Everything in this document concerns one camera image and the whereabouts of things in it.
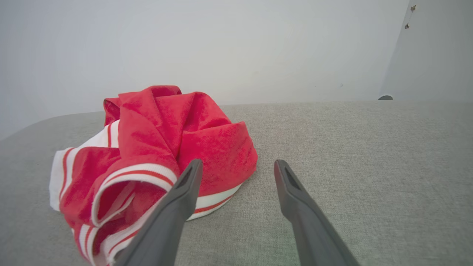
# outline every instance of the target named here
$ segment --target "white stripe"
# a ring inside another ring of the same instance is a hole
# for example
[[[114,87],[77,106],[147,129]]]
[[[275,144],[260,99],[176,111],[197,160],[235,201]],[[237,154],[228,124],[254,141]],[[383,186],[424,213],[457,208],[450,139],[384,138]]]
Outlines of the white stripe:
[[[94,261],[94,240],[95,240],[95,235],[97,235],[98,228],[94,227],[92,228],[92,231],[90,231],[89,238],[87,239],[87,255],[89,257],[89,261],[92,264],[92,266],[96,266],[95,261]]]
[[[111,148],[118,148],[118,124],[120,120],[113,122],[110,125],[110,147]]]
[[[104,127],[99,133],[95,136],[84,142],[84,144],[80,145],[78,148],[84,147],[108,147],[108,132],[107,127]]]
[[[171,180],[171,182],[173,184],[177,181],[177,177],[174,174],[174,172],[171,171],[171,169],[169,169],[169,168],[167,168],[163,165],[160,165],[160,164],[141,163],[141,164],[135,164],[135,165],[132,165],[132,166],[128,166],[128,167],[122,168],[120,170],[117,170],[117,171],[111,173],[109,176],[107,176],[107,178],[105,178],[102,185],[104,185],[110,179],[114,178],[115,176],[117,176],[119,174],[123,174],[123,173],[129,172],[129,171],[136,171],[136,170],[144,170],[144,171],[155,172],[157,174],[160,174],[162,176],[167,177],[169,180]]]
[[[59,195],[59,198],[62,198],[64,196],[64,193],[66,193],[67,189],[69,188],[70,184],[72,183],[72,171],[73,171],[73,166],[74,166],[74,160],[76,159],[77,153],[80,151],[80,149],[72,149],[69,154],[67,155],[66,159],[66,186],[64,186],[64,190],[62,191],[62,194]]]
[[[207,195],[207,196],[202,196],[202,197],[198,197],[197,198],[197,203],[196,203],[196,209],[199,209],[199,208],[205,208],[205,207],[208,207],[208,206],[212,206],[214,204],[217,204],[219,202],[221,202],[222,200],[228,198],[229,196],[233,195],[240,187],[241,187],[242,184],[240,185],[237,185],[236,187],[232,188],[232,189],[229,189],[229,190],[226,190],[226,191],[223,191],[223,192],[220,192],[220,193],[216,193],[216,194],[212,194],[212,195]],[[151,213],[153,212],[153,210],[156,208],[156,206],[159,204],[159,202],[165,197],[166,195],[162,196],[152,207],[150,207],[146,212],[145,214],[143,214],[133,225],[131,225],[130,227],[120,231],[120,232],[117,232],[113,235],[110,235],[108,236],[104,242],[103,242],[103,246],[104,246],[104,252],[106,254],[106,256],[108,257],[107,261],[108,263],[113,263],[113,259],[116,255],[116,253],[122,249],[124,249],[125,247],[127,247],[129,245],[129,243],[131,242],[131,240],[133,238],[130,238],[126,241],[124,241],[123,243],[120,243],[118,244],[113,250],[110,251],[110,249],[116,245],[117,243],[119,243],[122,239],[125,239],[126,237],[128,237],[130,234],[134,233],[136,230],[140,229],[143,224],[145,223],[145,221],[148,219],[148,217],[151,215]],[[191,217],[189,217],[189,219],[187,219],[188,221],[190,220],[193,220],[193,219],[196,219],[196,218],[200,218],[200,217],[203,217],[205,215],[208,215],[214,211],[216,211],[217,209],[221,208],[224,204],[226,204],[230,199],[222,202],[222,204],[210,209],[210,210],[206,210],[204,212],[200,212],[200,213],[194,213],[191,215]]]
[[[220,207],[222,207],[223,205],[225,205],[225,203],[227,203],[229,200],[231,200],[231,198],[229,198],[228,200],[224,201],[222,204],[216,206],[215,208],[212,208],[212,209],[210,209],[210,210],[206,210],[206,211],[200,212],[200,213],[194,213],[194,214],[192,214],[187,220],[190,221],[190,220],[194,220],[194,219],[203,217],[203,216],[205,216],[205,215],[211,214],[212,212],[218,210]]]
[[[80,228],[80,231],[79,231],[79,245],[80,245],[80,251],[82,252],[84,257],[86,257],[86,259],[90,261],[90,259],[88,257],[87,250],[86,250],[86,235],[87,235],[87,231],[88,231],[89,228],[90,228],[90,226],[88,226],[86,224],[83,224],[82,227]]]
[[[69,149],[70,148],[67,148],[63,151],[57,151],[53,159],[53,167],[51,168],[51,178],[49,180],[49,205],[55,211],[59,211],[59,193],[61,192],[62,183],[64,182],[62,158]]]
[[[230,197],[231,195],[233,195],[241,187],[241,185],[242,184],[237,185],[236,187],[234,187],[232,189],[229,189],[229,190],[226,190],[226,191],[223,191],[223,192],[220,192],[220,193],[198,197],[197,202],[195,203],[195,208],[196,209],[201,209],[201,208],[205,208],[205,207],[209,207],[209,206],[212,206],[214,204],[217,204],[217,203],[221,202],[222,200],[224,200],[224,199]]]
[[[102,217],[102,219],[98,220],[98,221],[94,221],[93,223],[94,224],[97,223],[96,226],[101,227],[106,222],[108,222],[110,219],[115,217],[115,215],[119,214],[121,211],[126,209],[126,207],[128,207],[128,205],[130,205],[130,203],[133,200],[133,198],[135,197],[135,195],[133,194],[131,197],[129,197],[128,200],[125,202],[125,204],[123,204],[123,202],[133,192],[134,188],[135,188],[135,184],[133,182],[128,183],[128,185],[126,185],[125,188],[123,188],[123,190],[117,196],[114,203],[112,204],[110,209],[107,211],[107,213]]]
[[[94,201],[92,203],[92,223],[99,227],[100,226],[100,223],[98,221],[98,218],[97,218],[97,214],[98,214],[98,209],[99,209],[99,204],[100,204],[100,197],[102,197],[102,194],[103,192],[110,186],[112,186],[113,184],[117,184],[117,183],[120,183],[120,182],[125,182],[125,181],[141,181],[141,182],[148,182],[148,183],[151,183],[153,185],[156,185],[166,191],[169,191],[171,190],[172,186],[158,178],[158,177],[154,177],[154,176],[149,176],[149,175],[145,175],[145,174],[130,174],[130,175],[124,175],[124,176],[120,176],[120,177],[117,177],[115,178],[114,180],[111,180],[110,182],[108,182],[106,185],[104,186],[101,186],[97,192],[97,194],[95,195],[94,197]]]
[[[133,234],[136,230],[139,230],[143,226],[143,224],[146,222],[146,220],[149,218],[151,213],[156,209],[156,206],[161,202],[161,199],[163,199],[165,196],[166,195],[162,196],[156,203],[154,203],[134,224],[130,225],[129,227],[125,228],[122,231],[109,235],[102,242],[103,252],[105,253],[105,256],[107,257],[108,263],[114,262],[115,255],[118,253],[118,251],[124,249],[131,242],[133,237],[125,240],[123,243],[120,243],[120,241],[127,238],[129,235]]]

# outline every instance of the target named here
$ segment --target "gray fabric surface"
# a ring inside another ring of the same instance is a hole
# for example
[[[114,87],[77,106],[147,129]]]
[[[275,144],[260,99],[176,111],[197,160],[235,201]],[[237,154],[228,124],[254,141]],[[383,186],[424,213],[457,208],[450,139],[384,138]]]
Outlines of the gray fabric surface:
[[[255,174],[215,213],[186,223],[176,265],[298,265],[273,163],[286,160],[362,265],[473,264],[473,106],[320,102],[224,106],[245,121]],[[87,265],[49,207],[54,152],[103,126],[60,116],[0,142],[0,265]]]

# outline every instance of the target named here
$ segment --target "white wall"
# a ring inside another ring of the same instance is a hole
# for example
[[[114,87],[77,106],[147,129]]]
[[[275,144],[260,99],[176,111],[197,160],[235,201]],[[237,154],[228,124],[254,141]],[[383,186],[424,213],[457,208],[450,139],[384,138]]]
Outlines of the white wall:
[[[473,101],[473,1],[412,0],[380,95]]]
[[[376,99],[408,0],[3,0],[0,139],[175,84],[218,104]]]

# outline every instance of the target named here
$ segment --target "striped trim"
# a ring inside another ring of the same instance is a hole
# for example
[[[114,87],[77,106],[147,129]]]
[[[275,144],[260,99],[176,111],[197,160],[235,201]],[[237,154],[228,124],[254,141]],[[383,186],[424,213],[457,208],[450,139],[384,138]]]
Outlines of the striped trim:
[[[113,123],[110,124],[109,132],[110,134],[108,135],[108,140],[110,143],[110,148],[118,148],[118,124],[120,123],[120,120],[117,120]]]
[[[223,191],[220,193],[202,196],[197,198],[196,209],[194,214],[191,215],[189,220],[196,219],[199,217],[203,217],[208,215],[220,207],[222,207],[225,203],[227,203],[233,196],[233,194],[241,187],[237,185],[236,187],[229,189],[227,191]],[[165,197],[166,195],[162,196],[160,200],[158,200],[152,207],[150,207],[134,224],[130,227],[117,232],[113,235],[108,236],[104,242],[103,247],[105,252],[105,256],[108,258],[107,262],[113,264],[113,259],[118,251],[127,247],[130,242],[133,240],[133,237],[138,233],[140,228],[146,222],[148,217],[151,213],[155,210],[156,206],[159,202]]]
[[[99,133],[90,138],[79,148],[84,147],[101,147],[101,148],[118,148],[118,125],[120,120],[106,125]]]
[[[94,259],[94,240],[95,236],[97,235],[99,228],[88,226],[83,224],[80,228],[79,232],[79,249],[82,256],[92,264],[92,266],[96,266],[96,262]]]
[[[130,182],[128,185],[125,186],[125,188],[123,188],[123,190],[120,192],[120,194],[118,194],[117,198],[113,202],[108,212],[103,216],[101,220],[98,220],[98,223],[100,225],[107,223],[130,205],[130,203],[133,201],[133,198],[135,198],[135,194],[133,193],[134,188],[135,184],[132,182]]]
[[[49,204],[54,210],[59,211],[61,198],[72,182],[72,167],[78,151],[84,147],[118,148],[119,123],[120,120],[117,120],[107,125],[97,135],[77,148],[56,152],[49,182]]]
[[[177,177],[169,168],[152,163],[137,164],[113,172],[107,176],[107,178],[105,178],[94,197],[94,201],[92,203],[92,223],[95,226],[102,226],[131,203],[133,198],[131,197],[128,200],[125,199],[129,193],[123,193],[122,191],[122,193],[119,194],[115,202],[112,204],[112,207],[107,211],[108,215],[106,214],[101,220],[99,220],[97,217],[98,210],[100,208],[100,198],[102,197],[103,192],[114,184],[126,181],[148,182],[161,187],[166,191],[169,191],[177,181]],[[129,186],[134,186],[134,184],[130,183],[125,188]]]
[[[211,214],[212,212],[218,210],[220,207],[225,205],[225,203],[227,203],[232,197],[233,196],[230,196],[222,202],[219,202],[207,208],[196,209],[194,214],[192,214],[187,220],[190,221]]]
[[[122,231],[116,232],[115,234],[109,235],[103,242],[103,252],[107,258],[107,262],[111,265],[114,263],[115,255],[118,251],[127,247],[133,240],[133,237],[138,233],[140,228],[149,218],[151,213],[156,209],[156,206],[166,195],[162,196],[156,203],[154,203],[134,224],[125,228]]]
[[[72,183],[72,168],[79,150],[77,148],[68,148],[63,151],[57,151],[54,156],[49,181],[49,204],[56,211],[59,211],[61,199]]]

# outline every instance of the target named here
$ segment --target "red and white garment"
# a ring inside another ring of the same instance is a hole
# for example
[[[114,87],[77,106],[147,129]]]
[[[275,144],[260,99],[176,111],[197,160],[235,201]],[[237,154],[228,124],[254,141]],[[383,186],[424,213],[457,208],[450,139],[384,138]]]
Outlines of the red and white garment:
[[[64,214],[92,265],[114,262],[195,158],[203,176],[195,219],[225,204],[256,170],[243,122],[231,123],[206,94],[153,86],[104,101],[105,127],[56,152],[51,207]]]

